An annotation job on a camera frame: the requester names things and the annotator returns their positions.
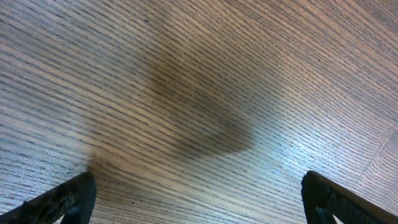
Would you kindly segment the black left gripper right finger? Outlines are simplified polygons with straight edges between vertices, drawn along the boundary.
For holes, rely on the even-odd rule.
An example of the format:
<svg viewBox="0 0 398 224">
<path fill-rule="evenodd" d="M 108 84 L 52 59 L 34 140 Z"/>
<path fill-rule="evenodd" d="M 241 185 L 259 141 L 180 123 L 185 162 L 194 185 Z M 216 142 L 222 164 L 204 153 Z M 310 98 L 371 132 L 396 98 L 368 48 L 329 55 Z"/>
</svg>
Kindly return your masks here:
<svg viewBox="0 0 398 224">
<path fill-rule="evenodd" d="M 310 170 L 302 181 L 302 201 L 308 224 L 397 223 L 397 216 Z"/>
</svg>

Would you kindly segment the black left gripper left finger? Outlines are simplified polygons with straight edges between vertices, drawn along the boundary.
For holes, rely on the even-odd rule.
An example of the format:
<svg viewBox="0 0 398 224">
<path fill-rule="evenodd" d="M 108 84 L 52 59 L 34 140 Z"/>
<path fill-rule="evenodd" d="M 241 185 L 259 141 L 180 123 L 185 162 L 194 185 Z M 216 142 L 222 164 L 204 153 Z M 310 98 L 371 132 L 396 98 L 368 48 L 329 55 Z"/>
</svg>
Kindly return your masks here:
<svg viewBox="0 0 398 224">
<path fill-rule="evenodd" d="M 96 202 L 96 182 L 83 172 L 32 200 L 1 215 L 1 223 L 88 224 Z"/>
</svg>

